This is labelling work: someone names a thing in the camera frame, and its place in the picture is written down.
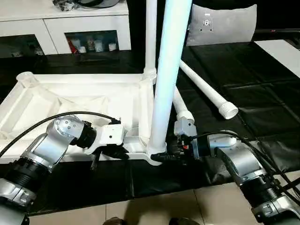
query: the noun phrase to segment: white cabinet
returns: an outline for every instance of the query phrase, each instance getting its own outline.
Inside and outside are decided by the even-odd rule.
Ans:
[[[18,37],[18,39],[23,36],[24,39],[26,39],[25,43],[22,43],[20,40],[15,41],[16,36],[21,36]],[[0,22],[0,51],[2,51],[0,56],[5,55],[5,53],[12,48],[15,49],[15,51],[24,52],[27,48],[30,48],[29,45],[31,43],[32,45],[39,46],[46,55],[57,54],[43,20]]]
[[[41,49],[46,55],[71,53],[70,43],[74,40],[88,52],[93,51],[89,48],[93,41],[103,51],[109,51],[109,46],[118,50],[131,49],[126,0],[110,8],[69,12],[61,12],[52,0],[3,1],[0,58],[1,52],[3,55],[9,55],[9,51],[28,53],[33,52],[33,48]]]
[[[79,35],[78,33],[86,33],[87,37],[92,36],[92,40],[97,39],[98,36],[101,41],[105,42],[104,49],[107,49],[109,42],[116,43],[119,50],[131,49],[127,15],[45,19],[45,24],[58,54],[71,53],[66,38],[72,37],[70,33],[77,33],[77,35]]]

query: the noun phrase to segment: black plastic sheet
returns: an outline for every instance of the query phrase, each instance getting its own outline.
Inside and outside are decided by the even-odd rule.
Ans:
[[[195,118],[198,133],[229,129],[248,140],[261,141],[262,151],[284,171],[300,169],[300,79],[254,43],[186,47],[183,60],[240,112],[225,120],[218,109],[179,70],[177,87]],[[0,60],[0,98],[23,71],[35,74],[142,73],[144,55],[122,51],[54,55]],[[174,140],[171,111],[167,142]],[[9,165],[0,165],[0,176]],[[146,161],[104,161],[96,173],[90,162],[61,163],[39,191],[31,214],[43,214],[112,203],[212,184],[230,182],[219,159],[203,164],[163,164]]]

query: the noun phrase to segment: robot end effector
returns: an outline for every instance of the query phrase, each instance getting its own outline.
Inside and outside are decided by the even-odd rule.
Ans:
[[[190,127],[193,127],[193,124],[190,121],[185,122],[191,131]],[[188,135],[188,129],[182,129],[185,132],[177,135],[178,149],[175,153],[180,158],[197,159],[194,154],[195,143],[192,142],[196,139]],[[233,180],[250,203],[251,211],[259,223],[300,224],[300,206],[288,196],[281,194],[279,181],[265,170],[251,148],[234,135],[235,133],[230,131],[199,135],[201,138],[197,143],[199,151],[197,156],[216,157],[224,162]]]
[[[38,136],[20,158],[13,162],[6,176],[0,179],[0,208],[11,212],[10,219],[18,219],[15,224],[21,224],[19,222],[24,214],[20,212],[33,203],[37,191],[61,161],[69,145],[81,147],[84,153],[95,154],[95,160],[99,160],[97,155],[101,152],[110,156],[111,151],[105,152],[105,148],[122,147],[123,135],[124,128],[118,120],[92,128],[91,123],[74,115],[56,118],[48,125],[46,133]]]

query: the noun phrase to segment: bottle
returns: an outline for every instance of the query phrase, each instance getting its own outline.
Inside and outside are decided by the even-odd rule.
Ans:
[[[103,52],[104,51],[103,44],[102,44],[101,40],[95,40],[94,44],[95,44],[95,51],[96,52]]]
[[[116,43],[109,43],[108,48],[109,48],[110,52],[115,51],[117,49],[117,44]]]
[[[89,51],[91,51],[91,52],[95,51],[95,43],[94,43],[94,39],[92,36],[87,37],[87,45],[88,45]]]
[[[78,49],[78,51],[79,51],[80,53],[86,53],[86,49],[85,49],[84,46],[81,46],[81,47]]]

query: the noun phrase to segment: white pvc pipe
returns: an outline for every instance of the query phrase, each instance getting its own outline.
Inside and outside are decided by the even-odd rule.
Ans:
[[[207,84],[195,71],[193,71],[182,60],[180,61],[180,68],[188,77],[198,86],[198,88],[213,102],[213,104],[219,109],[219,113],[225,119],[231,119],[238,113],[238,108],[228,102],[219,93],[217,93],[209,84]]]
[[[192,113],[188,110],[176,86],[173,96],[173,105],[177,113],[177,120],[179,120],[181,117],[185,117],[188,120],[191,120],[193,123],[195,122]]]
[[[166,151],[167,133],[192,0],[167,0],[148,154]]]
[[[145,78],[156,77],[156,23],[157,0],[146,1],[146,54],[145,54]]]

